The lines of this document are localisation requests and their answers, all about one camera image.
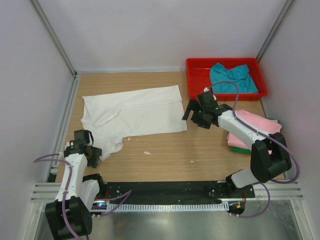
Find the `left aluminium frame post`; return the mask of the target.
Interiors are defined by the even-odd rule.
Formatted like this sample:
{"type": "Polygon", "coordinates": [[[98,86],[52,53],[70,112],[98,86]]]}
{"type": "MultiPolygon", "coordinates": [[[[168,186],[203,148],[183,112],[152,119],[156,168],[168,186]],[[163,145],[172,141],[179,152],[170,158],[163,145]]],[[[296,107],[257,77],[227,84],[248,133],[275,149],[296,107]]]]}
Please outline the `left aluminium frame post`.
{"type": "Polygon", "coordinates": [[[77,71],[75,70],[73,64],[70,61],[63,45],[61,44],[54,28],[52,27],[46,13],[44,12],[40,2],[38,0],[30,0],[29,1],[32,7],[34,8],[36,14],[38,15],[40,21],[42,22],[46,32],[48,33],[49,37],[51,38],[54,46],[58,50],[62,60],[66,64],[68,70],[70,71],[71,75],[75,78],[77,76],[77,71]]]}

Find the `red plastic tray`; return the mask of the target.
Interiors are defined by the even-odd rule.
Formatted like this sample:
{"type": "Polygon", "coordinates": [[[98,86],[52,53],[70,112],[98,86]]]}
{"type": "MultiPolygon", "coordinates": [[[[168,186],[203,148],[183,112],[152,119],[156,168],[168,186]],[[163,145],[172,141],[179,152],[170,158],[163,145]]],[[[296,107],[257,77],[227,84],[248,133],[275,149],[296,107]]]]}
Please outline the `red plastic tray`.
{"type": "Polygon", "coordinates": [[[247,65],[248,73],[252,77],[258,93],[241,93],[240,101],[259,101],[268,95],[268,89],[264,81],[260,66],[255,58],[251,57],[229,57],[229,58],[188,58],[186,60],[186,75],[188,95],[196,99],[205,87],[211,85],[210,69],[215,64],[222,64],[226,69],[247,65]]]}

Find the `right aluminium frame post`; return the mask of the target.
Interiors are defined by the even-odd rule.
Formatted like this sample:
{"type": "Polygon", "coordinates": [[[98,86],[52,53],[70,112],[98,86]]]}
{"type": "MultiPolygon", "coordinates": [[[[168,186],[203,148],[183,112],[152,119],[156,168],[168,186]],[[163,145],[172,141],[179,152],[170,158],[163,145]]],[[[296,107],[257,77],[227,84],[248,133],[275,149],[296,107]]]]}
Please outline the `right aluminium frame post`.
{"type": "Polygon", "coordinates": [[[258,63],[262,61],[272,41],[275,39],[277,33],[280,31],[283,23],[285,22],[286,18],[290,14],[296,2],[297,2],[296,0],[286,0],[284,2],[283,7],[281,8],[279,14],[277,15],[269,33],[267,34],[261,48],[259,49],[256,55],[256,60],[258,63]]]}

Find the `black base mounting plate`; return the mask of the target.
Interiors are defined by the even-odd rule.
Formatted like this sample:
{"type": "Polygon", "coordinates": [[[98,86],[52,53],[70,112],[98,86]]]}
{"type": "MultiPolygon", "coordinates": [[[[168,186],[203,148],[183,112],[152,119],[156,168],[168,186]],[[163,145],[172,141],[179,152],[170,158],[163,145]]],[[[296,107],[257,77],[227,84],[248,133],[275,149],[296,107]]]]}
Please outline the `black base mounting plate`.
{"type": "Polygon", "coordinates": [[[253,199],[249,185],[231,191],[224,181],[106,182],[98,198],[116,198],[131,190],[129,205],[217,204],[219,199],[253,199]]]}

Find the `aluminium frame post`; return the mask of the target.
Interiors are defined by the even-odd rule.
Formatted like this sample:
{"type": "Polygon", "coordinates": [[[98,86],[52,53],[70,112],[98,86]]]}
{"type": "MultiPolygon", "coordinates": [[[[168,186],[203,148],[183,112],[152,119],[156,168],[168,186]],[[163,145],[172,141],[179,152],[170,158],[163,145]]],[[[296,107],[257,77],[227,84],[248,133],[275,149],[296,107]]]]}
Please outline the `aluminium frame post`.
{"type": "Polygon", "coordinates": [[[52,27],[46,13],[44,12],[40,2],[38,0],[30,0],[29,1],[32,7],[34,8],[36,14],[38,15],[40,21],[42,22],[46,32],[48,33],[49,37],[51,38],[54,46],[58,50],[62,60],[66,64],[68,70],[70,71],[71,75],[75,78],[77,76],[77,71],[75,70],[73,64],[70,61],[63,45],[61,44],[54,28],[52,27]]]}
{"type": "Polygon", "coordinates": [[[285,22],[286,18],[290,14],[296,2],[297,2],[296,0],[286,0],[284,2],[283,7],[281,8],[279,14],[277,15],[269,33],[267,34],[261,48],[259,49],[256,55],[256,60],[258,63],[262,61],[272,41],[275,39],[277,33],[280,31],[283,23],[285,22]]]}

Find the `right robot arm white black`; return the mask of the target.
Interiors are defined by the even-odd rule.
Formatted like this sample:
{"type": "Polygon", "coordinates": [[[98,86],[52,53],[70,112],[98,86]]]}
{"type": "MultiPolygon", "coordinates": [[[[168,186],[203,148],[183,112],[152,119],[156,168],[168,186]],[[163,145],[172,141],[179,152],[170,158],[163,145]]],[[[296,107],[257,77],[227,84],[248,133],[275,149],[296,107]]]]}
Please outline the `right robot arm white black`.
{"type": "Polygon", "coordinates": [[[191,119],[204,129],[215,125],[234,135],[250,149],[249,167],[225,179],[225,192],[231,198],[241,195],[244,187],[266,183],[292,168],[286,140],[281,133],[258,129],[236,114],[231,106],[219,104],[210,91],[190,99],[182,119],[191,119]]]}

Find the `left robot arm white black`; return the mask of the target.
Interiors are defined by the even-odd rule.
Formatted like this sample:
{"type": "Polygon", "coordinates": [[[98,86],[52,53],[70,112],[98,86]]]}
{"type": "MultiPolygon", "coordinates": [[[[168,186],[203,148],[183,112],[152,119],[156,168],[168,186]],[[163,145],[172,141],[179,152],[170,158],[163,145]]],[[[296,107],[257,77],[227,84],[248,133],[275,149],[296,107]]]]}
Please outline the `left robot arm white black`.
{"type": "Polygon", "coordinates": [[[65,169],[61,186],[54,201],[45,206],[45,216],[55,240],[79,239],[92,232],[93,202],[106,194],[98,173],[84,175],[85,168],[97,167],[102,156],[102,150],[93,143],[89,130],[77,130],[63,151],[65,169]]]}

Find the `folded pink t shirt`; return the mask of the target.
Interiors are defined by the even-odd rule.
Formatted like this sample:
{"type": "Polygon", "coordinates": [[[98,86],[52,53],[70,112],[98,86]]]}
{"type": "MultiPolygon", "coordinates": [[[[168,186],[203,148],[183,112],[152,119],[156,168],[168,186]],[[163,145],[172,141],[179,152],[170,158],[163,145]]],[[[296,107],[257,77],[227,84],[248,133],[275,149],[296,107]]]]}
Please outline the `folded pink t shirt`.
{"type": "MultiPolygon", "coordinates": [[[[249,122],[250,124],[254,125],[256,128],[262,131],[266,131],[271,134],[281,131],[282,125],[277,120],[267,119],[265,117],[250,113],[245,110],[236,110],[235,113],[239,117],[243,118],[245,121],[249,122]]],[[[230,147],[235,147],[244,150],[251,149],[231,133],[229,133],[227,136],[227,145],[230,147]]]]}

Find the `teal t shirt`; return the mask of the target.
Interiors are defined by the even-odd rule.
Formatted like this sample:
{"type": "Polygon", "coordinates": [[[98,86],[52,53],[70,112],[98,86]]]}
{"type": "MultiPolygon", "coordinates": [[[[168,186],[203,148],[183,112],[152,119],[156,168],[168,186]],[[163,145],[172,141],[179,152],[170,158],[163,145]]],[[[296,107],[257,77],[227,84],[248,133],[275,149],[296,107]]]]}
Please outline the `teal t shirt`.
{"type": "Polygon", "coordinates": [[[234,82],[238,86],[240,94],[259,93],[246,64],[227,69],[224,65],[216,63],[211,67],[209,77],[212,85],[224,82],[213,86],[212,90],[217,94],[237,93],[236,87],[232,83],[226,83],[226,81],[234,82]]]}

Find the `folded green t shirt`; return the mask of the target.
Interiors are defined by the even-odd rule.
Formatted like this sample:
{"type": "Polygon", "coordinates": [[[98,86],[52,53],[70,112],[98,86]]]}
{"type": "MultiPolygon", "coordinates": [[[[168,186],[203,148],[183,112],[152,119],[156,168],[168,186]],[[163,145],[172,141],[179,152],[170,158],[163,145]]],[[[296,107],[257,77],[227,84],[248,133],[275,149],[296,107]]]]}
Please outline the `folded green t shirt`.
{"type": "MultiPolygon", "coordinates": [[[[267,118],[245,118],[250,124],[253,124],[255,127],[259,128],[262,131],[274,134],[281,131],[282,125],[274,119],[267,118]]],[[[235,135],[229,133],[227,136],[227,144],[232,148],[234,152],[250,154],[251,149],[247,147],[241,140],[239,140],[235,135]]]]}

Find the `aluminium front rail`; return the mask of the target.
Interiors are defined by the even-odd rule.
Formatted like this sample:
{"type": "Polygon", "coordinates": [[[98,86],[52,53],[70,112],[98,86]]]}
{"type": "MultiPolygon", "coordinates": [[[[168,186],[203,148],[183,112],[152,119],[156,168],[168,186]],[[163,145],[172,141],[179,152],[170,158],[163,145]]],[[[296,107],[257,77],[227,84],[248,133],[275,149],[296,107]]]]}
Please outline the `aluminium front rail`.
{"type": "MultiPolygon", "coordinates": [[[[298,182],[290,184],[279,184],[267,182],[264,184],[270,194],[271,200],[303,200],[303,193],[298,182]]],[[[49,203],[52,202],[61,188],[60,182],[37,182],[33,189],[30,201],[32,203],[49,203]]],[[[255,198],[250,200],[267,199],[267,193],[263,186],[255,185],[253,187],[255,198]]]]}

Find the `white t shirt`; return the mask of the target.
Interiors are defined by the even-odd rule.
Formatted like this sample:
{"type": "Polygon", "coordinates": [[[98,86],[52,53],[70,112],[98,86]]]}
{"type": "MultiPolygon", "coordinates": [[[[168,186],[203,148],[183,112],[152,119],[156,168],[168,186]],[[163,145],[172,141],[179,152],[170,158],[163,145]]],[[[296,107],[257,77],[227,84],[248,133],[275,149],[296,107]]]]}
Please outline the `white t shirt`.
{"type": "Polygon", "coordinates": [[[81,119],[92,132],[101,160],[123,148],[123,139],[187,130],[178,85],[83,96],[81,119]]]}

